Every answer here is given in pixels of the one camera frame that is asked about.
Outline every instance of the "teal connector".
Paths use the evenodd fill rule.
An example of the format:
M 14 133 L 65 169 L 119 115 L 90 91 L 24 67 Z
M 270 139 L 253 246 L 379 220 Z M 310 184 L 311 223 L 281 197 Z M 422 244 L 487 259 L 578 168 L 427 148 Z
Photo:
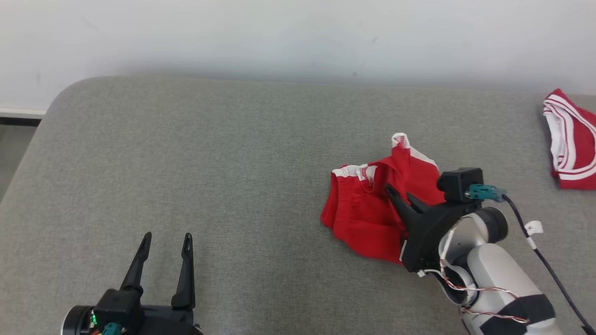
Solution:
M 465 196 L 470 199 L 477 200 L 493 200 L 498 203 L 505 201 L 503 195 L 507 194 L 504 188 L 497 188 L 490 185 L 472 184 L 470 189 L 465 193 Z
M 120 332 L 120 326 L 118 324 L 110 322 L 105 325 L 101 335 L 122 335 L 122 333 Z

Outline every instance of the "folded red garment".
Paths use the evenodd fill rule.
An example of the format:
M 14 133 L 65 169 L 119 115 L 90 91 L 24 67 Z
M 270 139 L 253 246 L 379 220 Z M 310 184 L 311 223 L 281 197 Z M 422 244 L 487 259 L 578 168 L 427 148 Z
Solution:
M 561 188 L 596 189 L 596 115 L 556 89 L 544 101 L 551 131 L 552 175 Z
M 402 198 L 411 193 L 429 206 L 444 201 L 433 160 L 412 148 L 404 133 L 392 137 L 391 156 L 331 171 L 331 191 L 322 223 L 358 254 L 401 264 L 406 228 L 385 193 L 385 183 Z

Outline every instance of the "white wall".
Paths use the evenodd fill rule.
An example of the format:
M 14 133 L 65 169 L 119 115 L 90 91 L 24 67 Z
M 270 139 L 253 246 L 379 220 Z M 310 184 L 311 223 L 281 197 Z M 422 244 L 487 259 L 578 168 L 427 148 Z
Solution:
M 596 94 L 596 0 L 0 0 L 0 107 L 104 75 Z

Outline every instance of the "gray table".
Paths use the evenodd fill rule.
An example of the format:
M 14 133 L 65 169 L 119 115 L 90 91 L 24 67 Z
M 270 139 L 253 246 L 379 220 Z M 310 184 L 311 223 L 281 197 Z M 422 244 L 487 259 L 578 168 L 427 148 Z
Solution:
M 506 188 L 596 322 L 596 193 L 550 176 L 544 94 L 104 77 L 62 92 L 0 204 L 0 333 L 57 334 L 119 286 L 153 232 L 144 303 L 168 304 L 194 236 L 206 334 L 463 334 L 432 278 L 364 259 L 319 222 L 330 170 L 388 155 L 406 132 L 441 170 Z M 596 97 L 572 96 L 596 111 Z M 582 334 L 512 224 L 501 243 Z

